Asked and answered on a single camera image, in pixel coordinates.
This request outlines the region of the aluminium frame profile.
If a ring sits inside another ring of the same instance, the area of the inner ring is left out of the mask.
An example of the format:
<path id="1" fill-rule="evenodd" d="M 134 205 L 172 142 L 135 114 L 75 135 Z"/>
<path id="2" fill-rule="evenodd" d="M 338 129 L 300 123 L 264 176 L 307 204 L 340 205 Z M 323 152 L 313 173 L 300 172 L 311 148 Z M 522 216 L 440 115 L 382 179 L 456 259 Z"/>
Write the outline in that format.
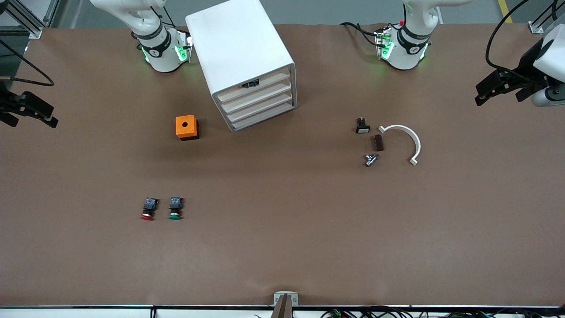
<path id="1" fill-rule="evenodd" d="M 0 0 L 0 35 L 39 39 L 62 0 Z"/>
<path id="2" fill-rule="evenodd" d="M 543 4 L 543 10 L 528 21 L 528 26 L 533 34 L 548 33 L 554 25 L 562 20 L 565 15 L 565 0 L 535 0 Z"/>

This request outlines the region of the orange button enclosure box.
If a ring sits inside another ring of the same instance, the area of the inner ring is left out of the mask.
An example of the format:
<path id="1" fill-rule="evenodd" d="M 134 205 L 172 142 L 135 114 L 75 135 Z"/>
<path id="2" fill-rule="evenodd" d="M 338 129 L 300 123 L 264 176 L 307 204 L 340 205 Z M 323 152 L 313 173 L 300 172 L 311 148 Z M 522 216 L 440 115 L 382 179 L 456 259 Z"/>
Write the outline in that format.
<path id="1" fill-rule="evenodd" d="M 175 118 L 175 133 L 181 141 L 197 140 L 200 138 L 199 122 L 194 115 L 184 115 Z"/>

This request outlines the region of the red push button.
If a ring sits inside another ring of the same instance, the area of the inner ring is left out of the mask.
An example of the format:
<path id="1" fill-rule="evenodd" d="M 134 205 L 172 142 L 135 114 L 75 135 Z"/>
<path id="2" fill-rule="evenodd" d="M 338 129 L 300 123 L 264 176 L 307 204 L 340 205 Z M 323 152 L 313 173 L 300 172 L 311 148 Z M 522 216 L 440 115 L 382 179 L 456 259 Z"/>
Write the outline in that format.
<path id="1" fill-rule="evenodd" d="M 148 197 L 143 204 L 143 212 L 140 216 L 142 220 L 152 221 L 155 211 L 158 209 L 159 199 Z"/>

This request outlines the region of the white curved bracket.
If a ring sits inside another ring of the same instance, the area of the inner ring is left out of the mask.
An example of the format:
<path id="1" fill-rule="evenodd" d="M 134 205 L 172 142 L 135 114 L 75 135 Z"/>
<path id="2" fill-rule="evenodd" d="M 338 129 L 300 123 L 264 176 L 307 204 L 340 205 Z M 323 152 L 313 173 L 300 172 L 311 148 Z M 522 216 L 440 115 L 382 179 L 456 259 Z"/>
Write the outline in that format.
<path id="1" fill-rule="evenodd" d="M 411 156 L 409 162 L 413 166 L 418 165 L 418 157 L 422 151 L 422 142 L 420 140 L 420 137 L 418 137 L 417 133 L 413 129 L 407 127 L 406 125 L 388 125 L 387 127 L 384 127 L 383 125 L 379 126 L 379 131 L 383 134 L 392 130 L 402 131 L 409 135 L 409 137 L 411 137 L 412 141 L 415 144 L 415 153 Z"/>

